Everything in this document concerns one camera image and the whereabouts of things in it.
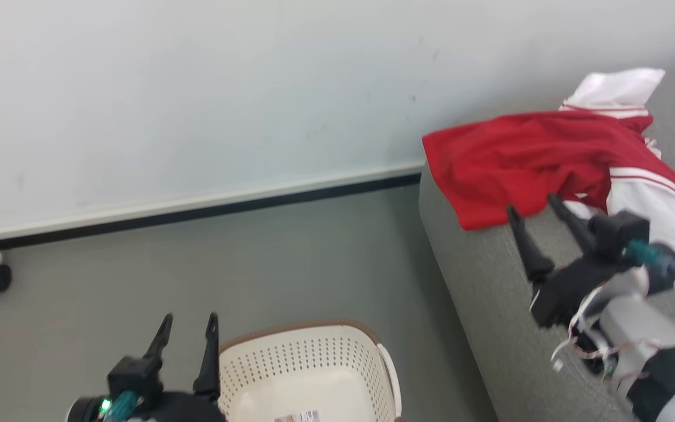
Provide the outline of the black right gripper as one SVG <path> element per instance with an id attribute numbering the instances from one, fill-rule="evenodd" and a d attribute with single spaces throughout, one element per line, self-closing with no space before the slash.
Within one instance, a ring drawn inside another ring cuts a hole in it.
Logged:
<path id="1" fill-rule="evenodd" d="M 558 195 L 549 194 L 547 200 L 552 211 L 568 227 L 583 254 L 594 253 L 595 236 L 589 229 L 588 221 L 578 218 Z M 530 313 L 539 328 L 568 325 L 587 295 L 629 269 L 627 265 L 613 264 L 597 257 L 580 257 L 554 271 L 554 262 L 536 245 L 512 204 L 507 207 L 507 215 L 525 275 L 530 283 L 536 283 Z"/>

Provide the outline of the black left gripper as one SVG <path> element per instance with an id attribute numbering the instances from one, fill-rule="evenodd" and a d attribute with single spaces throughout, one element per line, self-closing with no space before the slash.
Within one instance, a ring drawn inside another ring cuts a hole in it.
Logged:
<path id="1" fill-rule="evenodd" d="M 166 314 L 143 358 L 160 359 L 171 338 L 172 314 Z M 193 392 L 167 391 L 152 409 L 133 414 L 133 421 L 226 421 L 220 398 L 220 339 L 218 315 L 212 312 L 204 331 L 206 346 Z"/>

